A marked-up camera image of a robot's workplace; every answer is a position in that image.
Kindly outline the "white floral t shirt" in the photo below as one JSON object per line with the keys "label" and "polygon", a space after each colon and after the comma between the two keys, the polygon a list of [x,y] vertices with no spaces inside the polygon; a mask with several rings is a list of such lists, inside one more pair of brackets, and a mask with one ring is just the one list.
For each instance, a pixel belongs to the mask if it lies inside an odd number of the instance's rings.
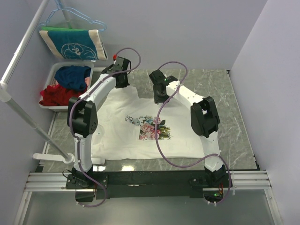
{"label": "white floral t shirt", "polygon": [[92,136],[91,156],[105,160],[203,158],[203,146],[190,125],[190,111],[171,99],[157,119],[161,106],[139,98],[132,86],[114,88],[97,112],[98,127]]}

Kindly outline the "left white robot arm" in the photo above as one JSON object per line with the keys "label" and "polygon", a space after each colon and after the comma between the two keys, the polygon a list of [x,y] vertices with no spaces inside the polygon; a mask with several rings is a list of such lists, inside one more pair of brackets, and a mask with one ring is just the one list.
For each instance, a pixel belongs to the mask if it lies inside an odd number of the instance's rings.
{"label": "left white robot arm", "polygon": [[75,141],[74,169],[82,172],[77,177],[77,183],[82,188],[89,188],[94,182],[93,175],[88,172],[92,168],[92,134],[98,127],[97,107],[112,89],[129,85],[128,73],[131,68],[130,60],[117,56],[84,94],[69,100],[67,125]]}

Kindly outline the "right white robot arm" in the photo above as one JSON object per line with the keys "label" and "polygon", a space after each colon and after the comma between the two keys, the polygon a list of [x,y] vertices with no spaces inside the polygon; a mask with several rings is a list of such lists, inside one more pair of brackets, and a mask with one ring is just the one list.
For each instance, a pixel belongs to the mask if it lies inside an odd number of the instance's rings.
{"label": "right white robot arm", "polygon": [[160,69],[153,71],[149,78],[153,84],[154,103],[162,104],[156,118],[159,118],[164,106],[170,103],[171,99],[179,101],[190,111],[191,128],[199,136],[204,152],[204,157],[190,165],[176,165],[163,154],[155,136],[160,155],[168,164],[177,168],[190,168],[203,161],[205,170],[210,172],[206,175],[206,183],[211,187],[218,186],[222,182],[222,175],[219,172],[228,166],[220,155],[218,144],[220,118],[214,99],[192,92],[182,85],[184,80],[178,80],[174,76],[166,77]]}

